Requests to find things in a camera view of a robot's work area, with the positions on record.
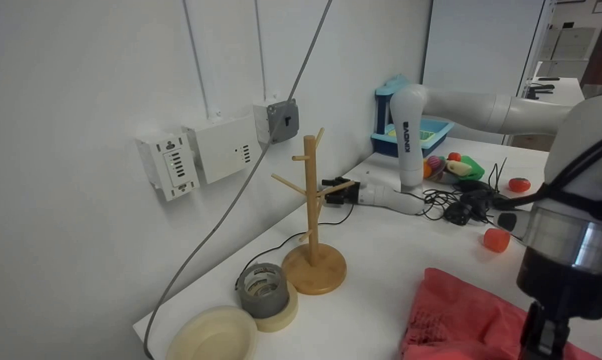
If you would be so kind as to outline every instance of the red toy tomato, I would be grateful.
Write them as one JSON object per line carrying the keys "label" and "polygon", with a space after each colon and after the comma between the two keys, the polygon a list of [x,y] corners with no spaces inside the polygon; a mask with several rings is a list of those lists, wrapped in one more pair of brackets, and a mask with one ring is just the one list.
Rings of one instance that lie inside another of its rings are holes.
{"label": "red toy tomato", "polygon": [[514,177],[510,179],[507,184],[509,185],[509,189],[515,193],[526,192],[532,186],[532,184],[530,184],[530,180],[522,177]]}
{"label": "red toy tomato", "polygon": [[450,155],[447,156],[448,160],[452,160],[454,162],[461,161],[461,154],[457,152],[450,152]]}

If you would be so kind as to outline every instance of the red cloth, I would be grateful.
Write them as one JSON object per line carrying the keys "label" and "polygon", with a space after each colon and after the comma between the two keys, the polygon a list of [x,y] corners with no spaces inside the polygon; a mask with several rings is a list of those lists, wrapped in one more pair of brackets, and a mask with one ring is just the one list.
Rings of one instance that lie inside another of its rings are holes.
{"label": "red cloth", "polygon": [[[401,344],[404,360],[516,360],[526,312],[428,268]],[[598,359],[567,344],[565,360]]]}

